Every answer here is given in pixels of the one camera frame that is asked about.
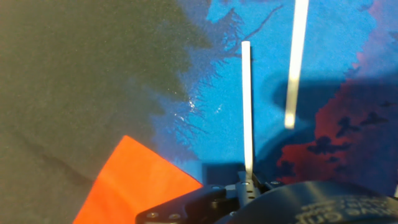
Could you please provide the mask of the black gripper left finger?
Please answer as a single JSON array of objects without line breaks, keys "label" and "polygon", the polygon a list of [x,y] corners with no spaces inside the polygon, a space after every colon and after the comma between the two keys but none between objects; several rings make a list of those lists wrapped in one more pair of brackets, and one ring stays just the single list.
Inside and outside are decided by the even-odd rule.
[{"label": "black gripper left finger", "polygon": [[214,224],[239,208],[235,190],[206,185],[136,216],[136,224]]}]

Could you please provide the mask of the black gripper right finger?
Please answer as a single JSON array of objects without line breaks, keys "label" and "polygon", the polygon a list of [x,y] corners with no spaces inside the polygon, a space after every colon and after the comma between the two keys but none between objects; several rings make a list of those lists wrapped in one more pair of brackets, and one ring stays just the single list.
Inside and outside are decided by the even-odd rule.
[{"label": "black gripper right finger", "polygon": [[239,182],[236,184],[236,195],[240,207],[245,207],[262,194],[282,185],[281,182],[276,180],[259,180],[254,174],[249,177],[245,171],[239,171],[238,177]]}]

